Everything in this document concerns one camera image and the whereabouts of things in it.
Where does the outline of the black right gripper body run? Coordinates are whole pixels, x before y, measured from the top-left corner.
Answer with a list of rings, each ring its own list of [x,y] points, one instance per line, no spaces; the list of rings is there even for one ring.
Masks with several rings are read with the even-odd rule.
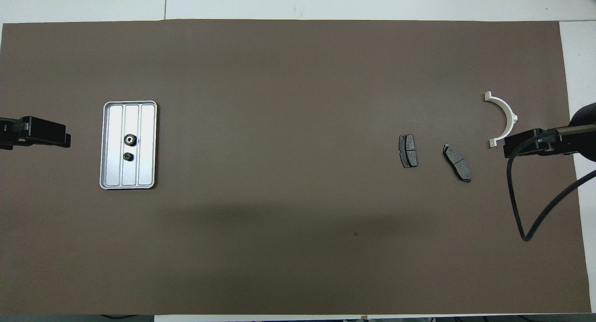
[[[596,160],[596,104],[579,109],[569,124],[553,129],[530,129],[505,138],[511,145],[511,156],[555,156],[581,154]]]

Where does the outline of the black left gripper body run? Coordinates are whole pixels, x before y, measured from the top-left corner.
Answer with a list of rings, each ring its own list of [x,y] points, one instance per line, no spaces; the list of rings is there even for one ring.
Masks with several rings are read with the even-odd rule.
[[[0,119],[0,148],[12,150],[15,146],[47,145],[66,147],[66,126],[33,116],[20,119]]]

